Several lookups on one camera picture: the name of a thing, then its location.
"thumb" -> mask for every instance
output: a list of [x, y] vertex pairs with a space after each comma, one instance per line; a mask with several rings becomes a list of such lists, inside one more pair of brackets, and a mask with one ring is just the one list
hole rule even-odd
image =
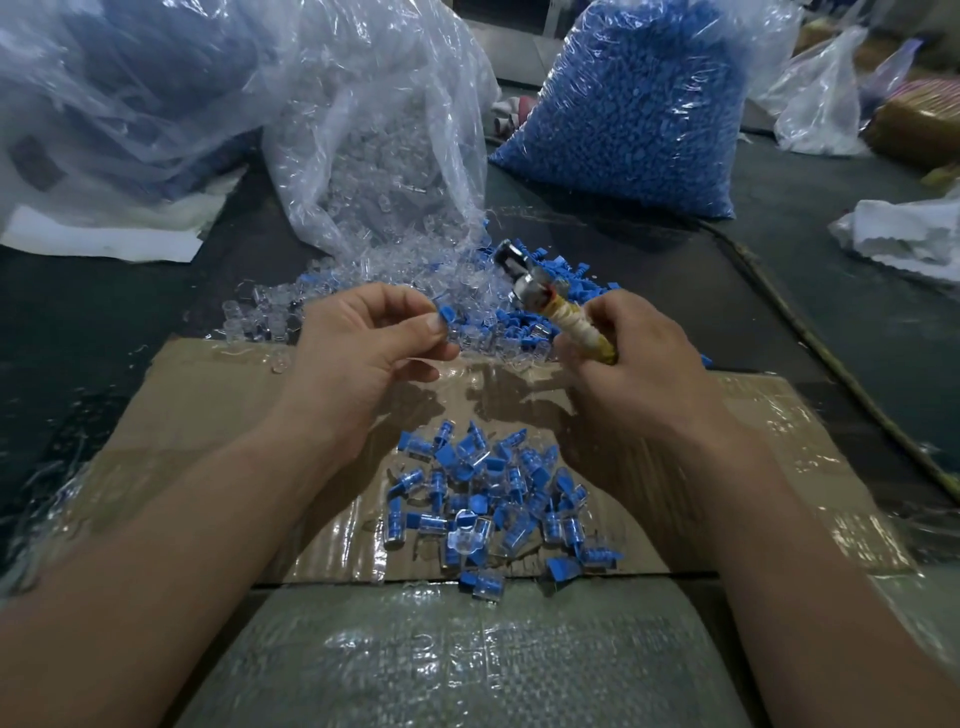
[[436, 312], [424, 313], [376, 330], [377, 349], [393, 366], [400, 359], [420, 356], [446, 338], [446, 321]]

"hand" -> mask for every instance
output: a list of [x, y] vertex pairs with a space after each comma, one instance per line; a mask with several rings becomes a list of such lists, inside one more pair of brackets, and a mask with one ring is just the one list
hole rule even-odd
[[446, 322], [422, 293], [371, 283], [309, 303], [293, 369], [267, 427], [306, 439], [333, 474], [355, 459], [373, 411], [399, 380], [433, 381], [437, 370], [411, 357], [448, 361]]
[[720, 388], [676, 322], [623, 290], [593, 299], [585, 311], [615, 342], [617, 363], [584, 359], [565, 335], [557, 338], [558, 354], [615, 425], [668, 445], [737, 428]]

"cardboard sheet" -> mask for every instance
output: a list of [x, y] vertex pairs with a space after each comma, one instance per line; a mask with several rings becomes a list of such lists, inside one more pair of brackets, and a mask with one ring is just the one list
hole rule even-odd
[[[231, 351], [200, 339], [169, 342], [83, 488], [43, 549], [58, 558], [90, 533], [134, 516], [205, 454], [255, 424], [276, 400], [283, 375], [271, 372], [270, 345]], [[915, 569], [899, 537], [864, 484], [793, 388], [777, 376], [716, 374], [731, 412], [759, 428], [791, 485], [820, 516], [834, 540], [873, 572]], [[561, 459], [589, 490], [588, 532], [625, 553], [617, 573], [710, 571], [703, 514], [684, 474], [652, 443], [630, 445], [571, 401], [557, 365], [522, 374], [486, 359], [459, 359], [430, 385], [395, 387], [355, 463], [322, 490], [261, 581], [381, 582], [442, 578], [436, 542], [410, 532], [402, 550], [383, 547], [383, 507], [390, 476], [411, 467], [395, 451], [401, 430], [434, 431], [468, 420], [491, 438], [529, 428], [560, 445]], [[553, 555], [532, 543], [507, 567], [511, 576], [538, 576]]]

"right hand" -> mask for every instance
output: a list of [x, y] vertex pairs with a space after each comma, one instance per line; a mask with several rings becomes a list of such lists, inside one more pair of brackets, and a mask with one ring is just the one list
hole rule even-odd
[[565, 335], [557, 337], [557, 352], [578, 387], [607, 410], [614, 425], [669, 446], [738, 429], [680, 325], [623, 290], [592, 299], [585, 311], [614, 341], [617, 363], [583, 358]]

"cardboard box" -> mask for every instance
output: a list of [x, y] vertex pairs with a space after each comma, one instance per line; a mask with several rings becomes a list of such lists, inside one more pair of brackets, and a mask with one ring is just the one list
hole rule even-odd
[[[238, 352], [201, 339], [169, 342], [62, 513], [42, 561], [133, 517], [193, 463], [254, 425], [283, 384], [266, 363], [269, 351], [263, 344]], [[790, 484], [854, 561], [874, 572], [915, 569], [864, 484], [785, 380], [715, 375], [733, 414], [764, 433]], [[382, 539], [390, 473], [411, 465], [395, 450], [400, 431], [433, 432], [443, 419], [458, 432], [473, 419], [492, 437], [526, 426], [543, 444], [556, 440], [564, 463], [588, 487], [587, 530], [625, 553], [617, 573], [714, 570], [703, 514], [670, 455], [653, 443], [629, 444], [579, 412], [567, 384], [557, 365], [519, 374], [461, 357], [438, 382], [397, 385], [360, 457], [321, 491], [261, 581], [443, 578], [435, 542], [411, 532], [402, 550], [388, 552]], [[538, 543], [525, 553], [506, 568], [509, 575], [538, 576], [552, 554]]]

